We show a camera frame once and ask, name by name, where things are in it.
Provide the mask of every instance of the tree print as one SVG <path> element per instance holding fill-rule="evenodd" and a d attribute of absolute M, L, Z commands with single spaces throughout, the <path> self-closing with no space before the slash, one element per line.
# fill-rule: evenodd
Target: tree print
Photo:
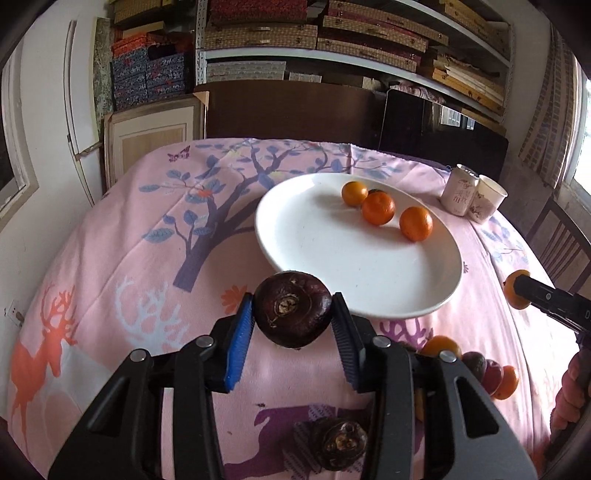
<path fill-rule="evenodd" d="M 139 187 L 143 193 L 184 190 L 184 201 L 187 204 L 182 219 L 163 215 L 164 226 L 149 230 L 143 235 L 143 239 L 160 244 L 171 238 L 178 238 L 183 243 L 185 260 L 173 285 L 191 292 L 213 249 L 230 237 L 254 231 L 254 226 L 246 225 L 245 222 L 255 213 L 262 194 L 275 186 L 275 174 L 281 174 L 287 179 L 305 173 L 350 172 L 356 167 L 360 172 L 367 172 L 367 175 L 383 180 L 396 171 L 386 164 L 363 165 L 375 159 L 359 157 L 349 161 L 350 146 L 335 147 L 337 151 L 328 151 L 314 142 L 265 142 L 255 139 L 245 139 L 229 148 L 224 145 L 196 144 L 192 148 L 211 152 L 205 162 L 204 172 L 193 176 L 191 172 L 169 170 L 166 176 L 171 181 Z M 221 165 L 220 159 L 228 153 L 235 160 L 230 163 L 224 158 L 224 165 Z M 305 170 L 283 167 L 286 158 L 298 157 L 302 153 L 317 154 L 318 157 Z M 238 174 L 234 175 L 238 179 L 236 184 L 222 183 L 217 178 L 224 168 Z M 247 168 L 250 172 L 248 175 L 245 174 Z M 230 189 L 232 191 L 229 196 L 222 202 L 220 194 L 227 194 Z"/>

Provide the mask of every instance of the curtain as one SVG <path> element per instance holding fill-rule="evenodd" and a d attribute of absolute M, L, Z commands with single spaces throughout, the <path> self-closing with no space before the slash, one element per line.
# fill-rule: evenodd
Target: curtain
<path fill-rule="evenodd" d="M 573 53 L 552 26 L 542 90 L 519 159 L 554 189 L 560 187 L 574 139 L 573 69 Z"/>

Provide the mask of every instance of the wooden chair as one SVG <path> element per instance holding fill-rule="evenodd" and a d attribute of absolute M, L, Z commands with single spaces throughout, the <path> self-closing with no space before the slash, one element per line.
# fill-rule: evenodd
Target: wooden chair
<path fill-rule="evenodd" d="M 550 237 L 547 243 L 540 241 L 536 243 L 534 241 L 535 235 L 550 213 L 557 217 L 558 224 L 551 233 L 547 228 L 544 230 L 547 234 L 544 236 L 546 238 Z M 550 280 L 555 285 L 558 284 L 558 288 L 568 290 L 571 293 L 579 292 L 591 275 L 591 243 L 568 214 L 552 198 L 549 198 L 544 205 L 539 217 L 525 236 L 525 240 L 534 250 Z M 543 248 L 541 254 L 535 251 L 535 247 L 540 244 L 539 249 Z M 585 257 L 587 257 L 587 264 L 581 268 Z M 580 271 L 578 277 L 576 273 L 573 273 L 574 270 Z M 565 277 L 564 281 L 560 281 L 559 279 L 563 276 Z"/>

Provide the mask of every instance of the orange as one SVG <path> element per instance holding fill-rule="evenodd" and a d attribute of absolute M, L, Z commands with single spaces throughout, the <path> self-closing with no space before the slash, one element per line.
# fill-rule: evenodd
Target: orange
<path fill-rule="evenodd" d="M 358 207 L 367 198 L 368 189 L 360 181 L 350 181 L 340 191 L 343 200 L 350 207 Z"/>
<path fill-rule="evenodd" d="M 496 389 L 493 397 L 497 400 L 506 400 L 515 393 L 517 386 L 519 386 L 517 370 L 511 365 L 505 365 L 503 367 L 503 381 L 499 385 L 499 388 Z"/>
<path fill-rule="evenodd" d="M 394 218 L 394 200 L 386 192 L 373 192 L 361 204 L 361 213 L 372 225 L 384 225 Z"/>
<path fill-rule="evenodd" d="M 409 207 L 400 216 L 400 231 L 411 242 L 422 242 L 433 231 L 433 218 L 424 207 Z"/>
<path fill-rule="evenodd" d="M 425 391 L 422 388 L 414 391 L 414 416 L 425 423 Z"/>
<path fill-rule="evenodd" d="M 523 310 L 531 305 L 529 300 L 526 300 L 515 293 L 515 279 L 520 275 L 527 275 L 529 277 L 530 273 L 527 270 L 517 270 L 507 277 L 503 285 L 503 293 L 505 294 L 507 303 L 516 310 Z"/>
<path fill-rule="evenodd" d="M 444 335 L 436 335 L 429 339 L 419 353 L 425 356 L 437 356 L 443 350 L 452 351 L 456 354 L 456 357 L 462 358 L 462 349 L 460 346 Z"/>

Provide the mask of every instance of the red box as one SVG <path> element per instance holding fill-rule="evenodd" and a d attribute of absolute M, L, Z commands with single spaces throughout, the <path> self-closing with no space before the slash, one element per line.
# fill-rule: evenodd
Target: red box
<path fill-rule="evenodd" d="M 213 25 L 244 22 L 306 23 L 307 0 L 211 0 Z"/>

